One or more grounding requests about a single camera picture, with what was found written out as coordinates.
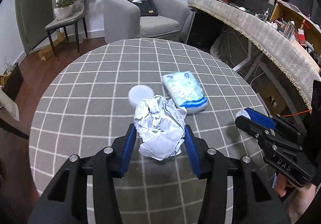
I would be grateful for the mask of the person's right hand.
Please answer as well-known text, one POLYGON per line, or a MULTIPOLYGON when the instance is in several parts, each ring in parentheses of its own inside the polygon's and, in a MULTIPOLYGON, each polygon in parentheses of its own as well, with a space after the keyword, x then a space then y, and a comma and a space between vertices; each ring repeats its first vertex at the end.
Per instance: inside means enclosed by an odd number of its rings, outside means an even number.
POLYGON ((286 202, 286 212, 290 221, 291 223, 296 223, 312 203, 316 194, 316 186, 312 183, 307 183, 302 188, 297 187, 279 173, 275 182, 275 192, 280 197, 284 197, 287 193, 287 188, 295 188, 296 190, 294 195, 290 195, 288 202, 286 202))

